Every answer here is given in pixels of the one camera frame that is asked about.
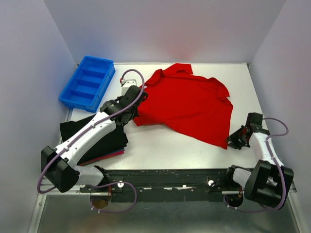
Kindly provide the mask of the red t shirt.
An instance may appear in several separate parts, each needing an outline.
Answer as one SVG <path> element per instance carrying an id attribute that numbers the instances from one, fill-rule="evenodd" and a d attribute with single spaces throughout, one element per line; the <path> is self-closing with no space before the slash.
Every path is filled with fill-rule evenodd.
<path id="1" fill-rule="evenodd" d="M 216 78 L 194 75 L 190 64 L 158 69 L 145 82 L 147 99 L 138 107 L 137 126 L 161 124 L 227 149 L 233 104 Z"/>

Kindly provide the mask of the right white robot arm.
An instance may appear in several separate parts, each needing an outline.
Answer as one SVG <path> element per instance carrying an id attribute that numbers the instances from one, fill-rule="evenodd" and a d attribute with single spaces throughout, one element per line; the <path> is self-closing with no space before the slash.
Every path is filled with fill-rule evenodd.
<path id="1" fill-rule="evenodd" d="M 271 140 L 274 135 L 263 128 L 263 120 L 262 114 L 249 113 L 246 124 L 226 139 L 233 149 L 251 148 L 257 163 L 252 170 L 232 165 L 226 171 L 224 182 L 228 187 L 240 187 L 247 200 L 278 210 L 284 206 L 294 172 L 276 155 Z"/>

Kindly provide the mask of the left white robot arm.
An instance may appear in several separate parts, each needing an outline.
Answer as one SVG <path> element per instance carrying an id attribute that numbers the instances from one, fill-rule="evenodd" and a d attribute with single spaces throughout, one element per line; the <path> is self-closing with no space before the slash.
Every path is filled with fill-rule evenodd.
<path id="1" fill-rule="evenodd" d="M 132 85 L 125 95 L 106 101 L 99 112 L 74 136 L 54 149 L 41 152 L 42 174 L 65 193 L 75 185 L 97 186 L 104 182 L 104 169 L 79 166 L 80 159 L 102 138 L 138 116 L 138 106 L 147 98 L 143 87 Z"/>

